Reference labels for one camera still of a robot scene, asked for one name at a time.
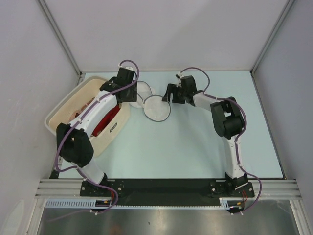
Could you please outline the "white mesh laundry bag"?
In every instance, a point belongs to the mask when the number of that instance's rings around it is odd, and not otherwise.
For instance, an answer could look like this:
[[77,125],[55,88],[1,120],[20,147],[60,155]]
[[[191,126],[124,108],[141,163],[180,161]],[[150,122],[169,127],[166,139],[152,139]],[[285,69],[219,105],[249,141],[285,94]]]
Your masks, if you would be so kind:
[[137,109],[143,109],[146,118],[154,122],[164,122],[171,114],[171,106],[162,101],[163,97],[144,81],[137,83],[137,100],[129,104]]

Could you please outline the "pink bra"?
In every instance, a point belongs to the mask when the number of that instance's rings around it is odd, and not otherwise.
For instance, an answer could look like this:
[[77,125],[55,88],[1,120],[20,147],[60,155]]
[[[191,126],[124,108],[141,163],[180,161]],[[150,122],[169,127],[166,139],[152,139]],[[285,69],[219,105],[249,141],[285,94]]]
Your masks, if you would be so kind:
[[94,98],[92,98],[91,100],[89,100],[87,103],[85,103],[81,108],[77,109],[76,111],[74,111],[72,113],[72,115],[69,118],[69,122],[71,122],[72,120],[74,120],[76,117],[78,117],[94,100]]

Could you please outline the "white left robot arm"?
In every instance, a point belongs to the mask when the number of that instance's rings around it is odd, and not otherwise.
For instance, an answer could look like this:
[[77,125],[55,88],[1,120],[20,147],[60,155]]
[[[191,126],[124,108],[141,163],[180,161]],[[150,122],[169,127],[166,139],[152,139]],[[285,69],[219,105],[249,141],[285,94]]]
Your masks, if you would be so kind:
[[97,95],[73,120],[56,128],[56,157],[71,163],[71,168],[92,182],[91,190],[96,195],[104,195],[108,183],[94,161],[95,144],[91,140],[118,126],[115,120],[122,116],[124,105],[137,100],[138,76],[138,69],[120,65],[117,75],[100,86]]

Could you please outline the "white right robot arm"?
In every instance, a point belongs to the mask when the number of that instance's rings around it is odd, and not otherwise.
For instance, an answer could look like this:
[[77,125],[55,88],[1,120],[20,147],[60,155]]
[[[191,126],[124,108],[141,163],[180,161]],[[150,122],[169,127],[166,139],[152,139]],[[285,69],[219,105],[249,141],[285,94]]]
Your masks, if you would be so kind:
[[238,196],[248,184],[248,179],[240,157],[240,136],[246,128],[246,122],[236,99],[208,95],[205,91],[197,89],[192,76],[183,76],[179,77],[177,84],[167,85],[162,101],[188,103],[211,112],[214,129],[222,138],[225,147],[227,166],[225,190],[230,196]]

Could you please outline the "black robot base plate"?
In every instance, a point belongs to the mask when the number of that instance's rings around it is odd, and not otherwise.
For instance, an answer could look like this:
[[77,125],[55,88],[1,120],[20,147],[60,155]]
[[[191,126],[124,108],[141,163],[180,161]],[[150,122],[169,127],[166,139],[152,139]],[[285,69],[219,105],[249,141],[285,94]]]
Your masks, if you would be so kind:
[[218,206],[221,198],[255,196],[252,183],[234,190],[216,179],[111,179],[107,186],[118,194],[118,206]]

